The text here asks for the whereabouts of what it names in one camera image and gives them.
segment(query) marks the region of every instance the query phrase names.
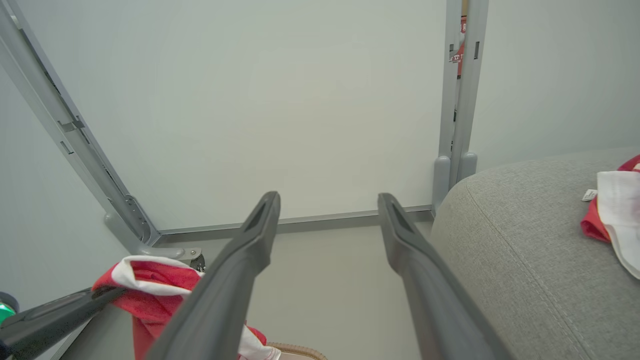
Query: gray sofa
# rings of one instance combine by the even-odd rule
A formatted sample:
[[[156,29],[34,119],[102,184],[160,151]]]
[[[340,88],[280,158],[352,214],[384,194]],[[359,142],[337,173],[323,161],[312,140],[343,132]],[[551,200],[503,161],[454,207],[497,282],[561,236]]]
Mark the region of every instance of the gray sofa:
[[[480,172],[438,209],[430,241],[516,359],[640,359],[640,281],[580,221],[598,171],[640,148]]]

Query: hinge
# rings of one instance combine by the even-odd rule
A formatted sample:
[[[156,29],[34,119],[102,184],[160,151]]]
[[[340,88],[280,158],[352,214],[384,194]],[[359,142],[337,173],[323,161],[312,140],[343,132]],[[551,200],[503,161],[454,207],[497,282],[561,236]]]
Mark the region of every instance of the hinge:
[[[68,133],[69,131],[82,129],[84,127],[84,124],[79,119],[73,120],[72,122],[67,122],[66,124],[63,124],[60,121],[58,121],[58,123],[60,124],[62,131],[66,133]]]

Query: red and white cloth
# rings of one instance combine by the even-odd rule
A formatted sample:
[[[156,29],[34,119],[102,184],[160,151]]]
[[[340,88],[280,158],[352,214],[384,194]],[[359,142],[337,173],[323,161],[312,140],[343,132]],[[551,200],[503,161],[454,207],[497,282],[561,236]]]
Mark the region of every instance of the red and white cloth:
[[[620,263],[640,279],[640,155],[618,171],[598,173],[598,196],[580,226],[585,235],[612,243]]]
[[[203,275],[177,260],[127,256],[101,276],[93,289],[102,286],[131,289],[113,304],[132,315],[134,353],[136,360],[143,360]],[[266,346],[264,335],[245,325],[238,355],[242,360],[278,360],[280,351]]]

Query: green light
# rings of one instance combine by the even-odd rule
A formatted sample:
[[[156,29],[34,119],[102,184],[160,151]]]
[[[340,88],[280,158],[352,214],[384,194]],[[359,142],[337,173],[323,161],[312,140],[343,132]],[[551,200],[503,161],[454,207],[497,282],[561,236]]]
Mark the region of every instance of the green light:
[[[13,315],[15,315],[15,311],[12,308],[0,302],[0,323],[2,323],[4,319]]]

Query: wicker basket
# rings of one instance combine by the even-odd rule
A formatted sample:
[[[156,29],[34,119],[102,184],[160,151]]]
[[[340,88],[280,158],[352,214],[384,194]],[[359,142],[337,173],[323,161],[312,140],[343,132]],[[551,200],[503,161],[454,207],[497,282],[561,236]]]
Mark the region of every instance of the wicker basket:
[[[281,343],[267,343],[267,346],[275,347],[282,351],[280,360],[327,360],[327,358],[312,348],[300,347],[297,345],[281,344]]]

